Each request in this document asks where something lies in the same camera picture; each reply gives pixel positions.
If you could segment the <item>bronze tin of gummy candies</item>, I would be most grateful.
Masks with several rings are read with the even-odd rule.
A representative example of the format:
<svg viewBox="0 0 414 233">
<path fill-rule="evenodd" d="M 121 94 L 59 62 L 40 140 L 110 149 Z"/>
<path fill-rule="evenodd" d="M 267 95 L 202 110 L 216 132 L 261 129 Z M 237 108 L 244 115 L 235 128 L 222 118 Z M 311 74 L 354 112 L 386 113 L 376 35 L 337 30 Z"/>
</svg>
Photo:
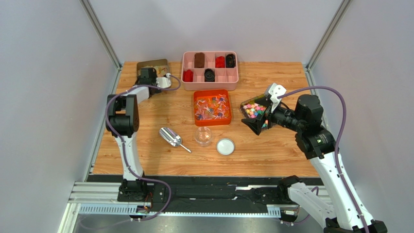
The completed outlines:
<svg viewBox="0 0 414 233">
<path fill-rule="evenodd" d="M 152 67 L 156 70 L 158 77 L 163 77 L 170 72 L 169 63 L 167 59 L 157 59 L 150 61 L 143 61 L 137 63 L 137 77 L 140 75 L 142 68 Z"/>
</svg>

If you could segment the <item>orange tray of lollipops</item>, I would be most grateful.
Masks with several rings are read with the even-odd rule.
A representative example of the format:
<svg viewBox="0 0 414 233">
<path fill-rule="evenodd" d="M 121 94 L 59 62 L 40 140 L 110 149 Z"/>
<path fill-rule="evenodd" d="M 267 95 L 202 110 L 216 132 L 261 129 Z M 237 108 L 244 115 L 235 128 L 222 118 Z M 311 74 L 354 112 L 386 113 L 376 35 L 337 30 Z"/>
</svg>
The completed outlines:
<svg viewBox="0 0 414 233">
<path fill-rule="evenodd" d="M 202 90 L 193 93 L 194 123 L 199 127 L 229 125 L 232 108 L 225 89 Z"/>
</svg>

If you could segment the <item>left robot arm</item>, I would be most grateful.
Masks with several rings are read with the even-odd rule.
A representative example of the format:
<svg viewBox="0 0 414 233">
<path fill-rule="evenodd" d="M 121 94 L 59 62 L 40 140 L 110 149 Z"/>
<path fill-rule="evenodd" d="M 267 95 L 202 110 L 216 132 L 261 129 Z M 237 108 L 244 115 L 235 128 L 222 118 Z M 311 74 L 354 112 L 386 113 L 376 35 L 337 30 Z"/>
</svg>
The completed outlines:
<svg viewBox="0 0 414 233">
<path fill-rule="evenodd" d="M 156 81 L 155 68 L 141 68 L 130 90 L 107 96 L 105 126 L 118 144 L 123 166 L 118 194 L 120 202 L 141 202 L 149 196 L 147 181 L 142 179 L 144 171 L 139 161 L 136 136 L 139 129 L 138 104 L 160 92 Z"/>
</svg>

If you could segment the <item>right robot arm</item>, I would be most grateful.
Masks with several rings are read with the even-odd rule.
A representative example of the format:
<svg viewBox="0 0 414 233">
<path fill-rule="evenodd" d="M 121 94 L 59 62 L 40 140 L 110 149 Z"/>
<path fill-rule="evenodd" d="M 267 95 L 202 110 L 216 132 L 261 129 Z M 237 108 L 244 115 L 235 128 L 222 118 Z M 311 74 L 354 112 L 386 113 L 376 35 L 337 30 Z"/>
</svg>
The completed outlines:
<svg viewBox="0 0 414 233">
<path fill-rule="evenodd" d="M 325 233 L 385 233 L 384 222 L 367 211 L 350 186 L 341 156 L 335 153 L 336 140 L 322 126 L 323 107 L 315 95 L 301 95 L 294 109 L 260 95 L 241 103 L 242 122 L 255 134 L 281 126 L 295 132 L 299 149 L 318 172 L 331 202 L 326 203 L 297 177 L 278 183 L 278 198 L 305 209 Z"/>
</svg>

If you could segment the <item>green tin of star candies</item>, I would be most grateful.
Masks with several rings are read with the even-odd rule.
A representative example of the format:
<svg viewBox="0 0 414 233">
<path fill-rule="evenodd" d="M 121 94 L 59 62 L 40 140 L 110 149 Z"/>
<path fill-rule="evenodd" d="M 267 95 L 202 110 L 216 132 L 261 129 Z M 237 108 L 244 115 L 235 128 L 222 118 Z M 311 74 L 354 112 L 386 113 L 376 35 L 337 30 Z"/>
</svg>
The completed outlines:
<svg viewBox="0 0 414 233">
<path fill-rule="evenodd" d="M 254 118 L 257 115 L 265 115 L 266 109 L 269 105 L 259 105 L 255 103 L 255 97 L 249 100 L 243 101 L 240 104 L 240 112 L 244 118 Z"/>
</svg>

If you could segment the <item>silver metal scoop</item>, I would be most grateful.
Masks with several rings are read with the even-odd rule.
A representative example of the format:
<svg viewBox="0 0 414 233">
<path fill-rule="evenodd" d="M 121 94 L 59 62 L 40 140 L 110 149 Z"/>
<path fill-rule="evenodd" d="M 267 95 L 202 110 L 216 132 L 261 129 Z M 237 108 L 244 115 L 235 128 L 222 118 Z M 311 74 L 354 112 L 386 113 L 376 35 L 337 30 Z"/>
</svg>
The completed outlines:
<svg viewBox="0 0 414 233">
<path fill-rule="evenodd" d="M 182 138 L 172 129 L 168 128 L 168 127 L 162 127 L 159 130 L 159 134 L 160 136 L 166 140 L 170 145 L 174 146 L 174 147 L 182 147 L 184 148 L 187 152 L 192 153 L 192 151 L 190 149 L 188 149 L 187 147 L 185 147 L 182 144 Z"/>
</svg>

